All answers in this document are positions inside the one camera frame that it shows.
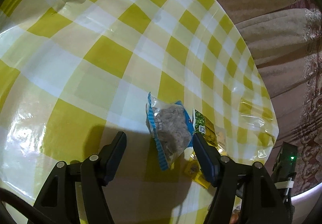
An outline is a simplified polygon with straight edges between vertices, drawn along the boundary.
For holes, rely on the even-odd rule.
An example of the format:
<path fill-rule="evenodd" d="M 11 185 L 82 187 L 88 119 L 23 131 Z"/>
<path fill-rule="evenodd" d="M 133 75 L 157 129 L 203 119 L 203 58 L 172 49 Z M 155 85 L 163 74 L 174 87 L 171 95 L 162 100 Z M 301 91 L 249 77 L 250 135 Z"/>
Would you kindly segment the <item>person's right hand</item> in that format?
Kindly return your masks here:
<path fill-rule="evenodd" d="M 235 211 L 232 213 L 230 218 L 230 224 L 237 224 L 240 218 L 240 211 Z"/>

